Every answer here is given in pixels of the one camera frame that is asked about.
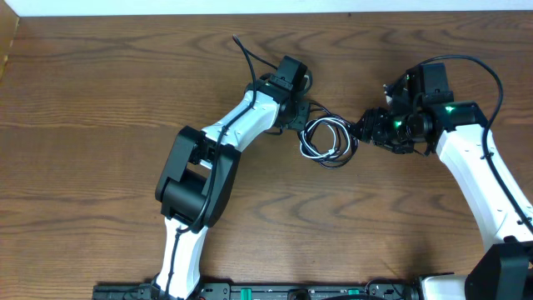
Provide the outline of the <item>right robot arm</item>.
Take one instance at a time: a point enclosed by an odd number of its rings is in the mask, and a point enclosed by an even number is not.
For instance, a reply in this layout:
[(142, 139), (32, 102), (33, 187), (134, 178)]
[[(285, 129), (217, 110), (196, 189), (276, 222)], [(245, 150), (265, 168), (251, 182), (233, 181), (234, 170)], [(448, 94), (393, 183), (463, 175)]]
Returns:
[(420, 277), (419, 299), (530, 299), (532, 205), (506, 167), (487, 117), (475, 102), (457, 102), (443, 57), (408, 69), (384, 87), (387, 106), (352, 125), (361, 142), (395, 154), (425, 143), (453, 175), (476, 220), (485, 254), (465, 276)]

